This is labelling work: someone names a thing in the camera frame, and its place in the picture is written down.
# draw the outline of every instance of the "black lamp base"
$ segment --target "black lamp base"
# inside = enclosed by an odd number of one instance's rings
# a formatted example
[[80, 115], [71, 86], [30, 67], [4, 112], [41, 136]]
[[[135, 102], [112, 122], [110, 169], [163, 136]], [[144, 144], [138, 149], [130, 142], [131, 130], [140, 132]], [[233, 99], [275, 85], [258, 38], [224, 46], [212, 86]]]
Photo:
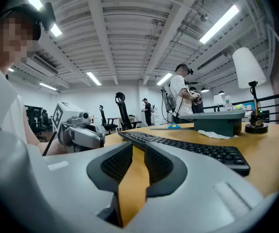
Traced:
[[251, 124], [246, 124], [245, 132], [253, 134], [262, 134], [268, 132], [268, 124], [264, 123], [263, 126], [255, 127]]

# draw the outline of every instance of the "plastic bottle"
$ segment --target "plastic bottle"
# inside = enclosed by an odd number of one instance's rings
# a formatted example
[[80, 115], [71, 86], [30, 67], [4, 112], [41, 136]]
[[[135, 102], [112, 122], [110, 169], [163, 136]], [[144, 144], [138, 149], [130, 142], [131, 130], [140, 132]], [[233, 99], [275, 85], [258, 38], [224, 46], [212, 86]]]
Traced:
[[226, 104], [224, 105], [225, 111], [232, 111], [233, 110], [233, 106], [230, 103], [230, 96], [226, 96], [225, 100], [226, 100]]

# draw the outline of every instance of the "person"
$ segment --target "person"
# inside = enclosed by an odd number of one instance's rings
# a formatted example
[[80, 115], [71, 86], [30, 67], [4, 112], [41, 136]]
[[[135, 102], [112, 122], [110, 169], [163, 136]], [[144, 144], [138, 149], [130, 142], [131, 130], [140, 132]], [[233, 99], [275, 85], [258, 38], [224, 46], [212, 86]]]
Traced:
[[[13, 11], [0, 19], [0, 71], [7, 75], [9, 67], [21, 58], [27, 57], [32, 50], [35, 40], [40, 37], [39, 30], [28, 14]], [[8, 109], [1, 128], [15, 134], [25, 144], [35, 145], [43, 153], [47, 142], [39, 142], [31, 130], [26, 117], [22, 97], [18, 95]], [[58, 139], [52, 141], [48, 154], [67, 153], [66, 148]]]
[[142, 111], [145, 112], [146, 123], [148, 126], [151, 126], [151, 104], [147, 98], [144, 98], [142, 101], [145, 103], [145, 108]]
[[181, 119], [180, 116], [193, 114], [192, 103], [199, 102], [199, 94], [191, 94], [188, 85], [185, 84], [185, 77], [188, 75], [186, 64], [179, 64], [176, 67], [175, 75], [170, 82], [170, 90], [176, 101], [176, 108], [172, 113], [175, 123], [190, 123], [189, 120]]
[[203, 110], [203, 100], [202, 100], [201, 93], [198, 92], [197, 89], [195, 87], [193, 87], [193, 86], [189, 88], [189, 91], [190, 91], [191, 94], [193, 94], [193, 93], [199, 94], [199, 97], [201, 99], [201, 102], [199, 104], [193, 104], [192, 105], [193, 112], [194, 113], [203, 113], [204, 110]]

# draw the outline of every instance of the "crumpled tissue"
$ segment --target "crumpled tissue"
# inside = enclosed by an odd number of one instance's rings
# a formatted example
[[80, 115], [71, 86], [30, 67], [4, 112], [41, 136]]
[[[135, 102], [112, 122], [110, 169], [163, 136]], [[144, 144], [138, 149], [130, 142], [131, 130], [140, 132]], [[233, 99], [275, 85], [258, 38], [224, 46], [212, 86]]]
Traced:
[[233, 136], [233, 137], [230, 137], [230, 136], [224, 136], [224, 135], [221, 135], [221, 134], [217, 134], [215, 132], [206, 132], [204, 130], [198, 130], [198, 132], [200, 134], [205, 134], [206, 136], [210, 137], [210, 138], [216, 138], [216, 139], [230, 139], [230, 138], [235, 138], [235, 137], [238, 137], [237, 135]]

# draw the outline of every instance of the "yellow tabletop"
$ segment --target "yellow tabletop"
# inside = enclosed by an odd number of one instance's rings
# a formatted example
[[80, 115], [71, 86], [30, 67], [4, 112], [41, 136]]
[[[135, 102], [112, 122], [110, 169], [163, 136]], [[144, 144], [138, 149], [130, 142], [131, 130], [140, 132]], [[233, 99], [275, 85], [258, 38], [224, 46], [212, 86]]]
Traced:
[[[279, 125], [269, 124], [267, 133], [251, 134], [244, 131], [245, 124], [242, 123], [242, 131], [238, 134], [238, 138], [228, 140], [209, 138], [197, 131], [150, 130], [153, 127], [167, 128], [169, 125], [137, 128], [129, 131], [140, 131], [199, 144], [235, 146], [251, 167], [250, 174], [245, 179], [266, 197], [279, 191]], [[182, 128], [193, 127], [193, 124], [180, 124], [180, 126]], [[115, 133], [106, 136], [105, 146], [121, 142], [122, 138]], [[145, 204], [148, 186], [149, 174], [144, 163], [144, 152], [133, 146], [132, 165], [119, 185], [119, 204], [124, 226]]]

